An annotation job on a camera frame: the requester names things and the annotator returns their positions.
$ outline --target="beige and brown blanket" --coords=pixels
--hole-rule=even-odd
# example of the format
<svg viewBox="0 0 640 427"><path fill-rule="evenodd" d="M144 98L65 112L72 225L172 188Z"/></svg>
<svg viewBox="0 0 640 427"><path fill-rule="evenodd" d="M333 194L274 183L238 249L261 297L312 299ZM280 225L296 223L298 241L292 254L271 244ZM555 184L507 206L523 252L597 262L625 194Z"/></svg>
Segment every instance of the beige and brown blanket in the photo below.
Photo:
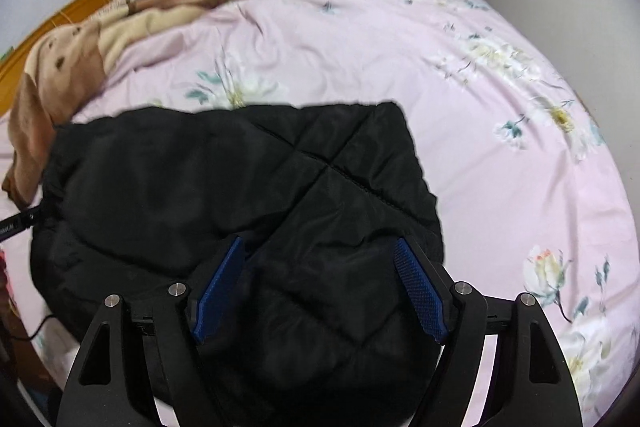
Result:
<svg viewBox="0 0 640 427"><path fill-rule="evenodd" d="M14 161L2 190L20 209L36 195L55 138L99 93L127 46L187 24L228 0L137 0L79 25L60 26L31 49L9 120Z"/></svg>

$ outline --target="pink floral bedsheet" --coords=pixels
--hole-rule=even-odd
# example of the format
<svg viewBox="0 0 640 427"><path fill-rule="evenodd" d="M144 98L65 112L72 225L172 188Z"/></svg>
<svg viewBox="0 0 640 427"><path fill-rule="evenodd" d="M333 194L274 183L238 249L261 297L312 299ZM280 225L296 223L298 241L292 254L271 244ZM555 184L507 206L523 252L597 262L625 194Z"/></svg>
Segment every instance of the pink floral bedsheet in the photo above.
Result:
<svg viewBox="0 0 640 427"><path fill-rule="evenodd" d="M628 378L640 327L638 241L600 131L552 65L482 0L241 0L131 47L76 118L395 100L438 200L446 267L486 295L533 293L559 337L586 426ZM10 147L2 134L0 160ZM14 209L4 200L2 217ZM4 243L28 330L46 306L27 234ZM34 341L62 384L77 344L56 321ZM480 416L488 341L465 420ZM162 407L163 420L175 418Z"/></svg>

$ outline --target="black quilted fabric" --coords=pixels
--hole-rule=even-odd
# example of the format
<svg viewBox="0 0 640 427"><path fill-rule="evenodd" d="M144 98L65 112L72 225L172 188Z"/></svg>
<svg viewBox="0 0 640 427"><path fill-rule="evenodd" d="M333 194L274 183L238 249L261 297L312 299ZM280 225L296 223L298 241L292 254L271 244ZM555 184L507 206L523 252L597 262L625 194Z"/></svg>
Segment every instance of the black quilted fabric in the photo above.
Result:
<svg viewBox="0 0 640 427"><path fill-rule="evenodd" d="M144 108L60 130L32 275L81 339L106 295L188 277L239 234L245 270L199 349L226 415L241 426L398 425L438 348L393 244L413 235L441 263L435 202L393 103ZM147 359L163 397L152 347Z"/></svg>

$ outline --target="silver bolt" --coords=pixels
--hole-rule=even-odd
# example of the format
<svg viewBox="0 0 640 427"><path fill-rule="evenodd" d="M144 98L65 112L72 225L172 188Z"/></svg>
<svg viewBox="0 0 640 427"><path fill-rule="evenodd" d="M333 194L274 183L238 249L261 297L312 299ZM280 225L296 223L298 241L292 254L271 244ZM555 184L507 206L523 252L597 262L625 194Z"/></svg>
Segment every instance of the silver bolt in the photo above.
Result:
<svg viewBox="0 0 640 427"><path fill-rule="evenodd" d="M536 298L530 293L523 293L520 296L520 300L525 306L533 306L536 303Z"/></svg>
<svg viewBox="0 0 640 427"><path fill-rule="evenodd" d="M177 282L169 286L169 295L173 295L174 297L179 297L186 291L187 291L187 286L185 286L181 282Z"/></svg>
<svg viewBox="0 0 640 427"><path fill-rule="evenodd" d="M109 295L104 300L104 305L107 306L107 308L113 308L114 306L117 306L119 302L120 302L120 297L114 294L114 295Z"/></svg>
<svg viewBox="0 0 640 427"><path fill-rule="evenodd" d="M456 285L453 286L460 295L469 295L471 293L471 285L468 282L456 282Z"/></svg>

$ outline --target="blue gripper pad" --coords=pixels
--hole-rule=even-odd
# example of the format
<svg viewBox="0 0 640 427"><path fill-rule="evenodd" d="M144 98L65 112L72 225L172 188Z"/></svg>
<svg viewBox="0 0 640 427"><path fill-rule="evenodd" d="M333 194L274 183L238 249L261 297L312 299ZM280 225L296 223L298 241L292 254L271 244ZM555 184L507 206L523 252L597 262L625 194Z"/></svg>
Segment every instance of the blue gripper pad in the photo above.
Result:
<svg viewBox="0 0 640 427"><path fill-rule="evenodd" d="M199 343L203 343L218 329L222 315L229 304L231 292L240 277L242 266L244 266L244 244L238 237L226 252L220 267L198 302L197 318L191 333Z"/></svg>
<svg viewBox="0 0 640 427"><path fill-rule="evenodd" d="M449 330L445 325L442 300L404 239L396 241L394 264L422 329L437 343L444 344Z"/></svg>

